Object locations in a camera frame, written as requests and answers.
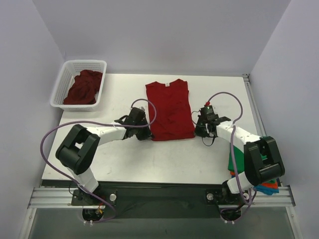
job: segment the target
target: stack of colored cloth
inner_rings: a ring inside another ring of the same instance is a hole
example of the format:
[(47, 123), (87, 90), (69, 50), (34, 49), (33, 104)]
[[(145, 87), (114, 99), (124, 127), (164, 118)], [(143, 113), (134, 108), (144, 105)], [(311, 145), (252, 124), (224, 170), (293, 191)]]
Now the stack of colored cloth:
[(83, 70), (79, 76), (74, 77), (74, 84), (64, 99), (65, 105), (92, 105), (96, 103), (95, 94), (100, 90), (102, 73), (98, 71)]
[[(240, 151), (238, 148), (234, 147), (234, 153), (235, 153), (235, 160), (237, 165), (238, 174), (244, 172), (245, 166), (244, 166), (244, 153)], [(229, 153), (229, 162), (228, 162), (228, 170), (230, 171), (230, 174), (232, 177), (235, 177), (234, 173), (234, 165), (233, 161), (231, 159), (231, 154)], [(262, 183), (261, 185), (258, 185), (255, 187), (255, 189), (259, 192), (262, 192), (267, 195), (273, 195), (274, 193), (279, 193), (278, 184), (275, 179), (268, 181), (267, 183)]]

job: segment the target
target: gray floor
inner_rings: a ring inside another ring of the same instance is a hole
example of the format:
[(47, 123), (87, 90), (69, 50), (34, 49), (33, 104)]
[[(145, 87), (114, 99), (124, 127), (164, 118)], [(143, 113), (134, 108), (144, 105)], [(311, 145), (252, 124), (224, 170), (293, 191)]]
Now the gray floor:
[(285, 208), (252, 208), (235, 225), (220, 219), (122, 219), (84, 226), (79, 209), (37, 209), (29, 239), (291, 239)]

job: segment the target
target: green cloth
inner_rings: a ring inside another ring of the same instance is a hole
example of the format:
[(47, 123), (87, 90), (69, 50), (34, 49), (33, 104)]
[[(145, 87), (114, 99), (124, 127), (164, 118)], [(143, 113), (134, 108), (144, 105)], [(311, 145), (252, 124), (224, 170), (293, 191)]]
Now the green cloth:
[[(240, 151), (239, 148), (234, 147), (234, 154), (235, 154), (235, 160), (236, 160), (236, 165), (237, 165), (237, 170), (238, 173), (242, 173), (245, 171), (245, 166), (244, 166), (244, 153)], [(228, 161), (228, 170), (234, 172), (234, 164), (233, 160), (231, 159), (231, 153), (229, 152), (229, 161)], [(267, 183), (275, 183), (276, 180), (270, 180)]]

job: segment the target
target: red t-shirt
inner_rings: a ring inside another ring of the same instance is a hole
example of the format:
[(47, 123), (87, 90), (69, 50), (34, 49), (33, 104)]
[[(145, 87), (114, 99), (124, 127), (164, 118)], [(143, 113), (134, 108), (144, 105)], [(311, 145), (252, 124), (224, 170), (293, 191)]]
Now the red t-shirt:
[[(169, 84), (153, 82), (146, 85), (146, 94), (157, 111), (157, 118), (150, 126), (153, 141), (195, 137), (186, 81), (177, 79)], [(149, 114), (152, 121), (155, 112), (150, 104)]]

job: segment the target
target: gray wall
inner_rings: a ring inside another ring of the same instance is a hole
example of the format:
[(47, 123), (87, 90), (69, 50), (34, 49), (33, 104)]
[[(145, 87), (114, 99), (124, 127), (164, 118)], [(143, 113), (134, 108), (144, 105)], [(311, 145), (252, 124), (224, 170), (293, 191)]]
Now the gray wall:
[(58, 124), (49, 97), (63, 59), (31, 0), (1, 1), (0, 34), (0, 238), (10, 239), (39, 185), (41, 137)]
[(67, 59), (110, 73), (250, 73), (290, 0), (33, 0)]
[(304, 237), (318, 238), (319, 1), (292, 0), (251, 73), (266, 132), (277, 139)]

